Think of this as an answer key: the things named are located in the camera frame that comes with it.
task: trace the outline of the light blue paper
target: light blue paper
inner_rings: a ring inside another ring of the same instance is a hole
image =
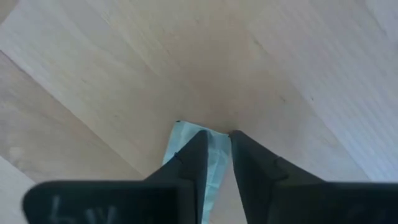
[[[203,204],[203,216],[201,220],[202,224],[208,224],[210,212],[213,208],[218,189],[223,181],[228,164],[228,155],[231,151],[231,140],[228,135],[186,121],[177,121],[170,135],[169,145],[167,146],[163,158],[163,164],[173,158],[174,154],[184,147],[184,145],[201,130],[208,131],[211,136],[208,138],[207,181],[205,202]]]

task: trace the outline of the wood floor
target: wood floor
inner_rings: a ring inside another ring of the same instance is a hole
[[[0,25],[0,220],[25,222],[38,182],[146,177],[178,119],[396,182],[396,24],[395,0],[20,0]],[[245,223],[231,166],[211,222]]]

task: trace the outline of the light wood grain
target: light wood grain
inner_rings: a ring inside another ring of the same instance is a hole
[[[142,178],[1,51],[0,156],[36,182]]]
[[[398,180],[396,48],[364,4],[270,1],[251,31],[372,180]]]
[[[0,157],[0,222],[26,223],[21,200],[34,182]]]
[[[19,113],[4,110],[13,120],[4,129],[26,144],[1,155],[38,180],[143,177],[186,119],[242,129],[326,180],[397,180],[394,4],[21,0],[0,27],[0,49],[71,113],[37,85],[5,88]],[[48,130],[49,147],[27,154]],[[30,174],[13,160],[21,151],[25,163],[65,169]],[[244,222],[239,203],[230,167],[211,221]]]
[[[0,24],[7,18],[18,0],[0,0]]]

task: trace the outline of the wooden surface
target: wooden surface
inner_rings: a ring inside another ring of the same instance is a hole
[[[0,26],[0,156],[36,182],[141,179],[185,119],[326,180],[397,181],[396,6],[21,0]],[[231,167],[211,221],[245,222]]]

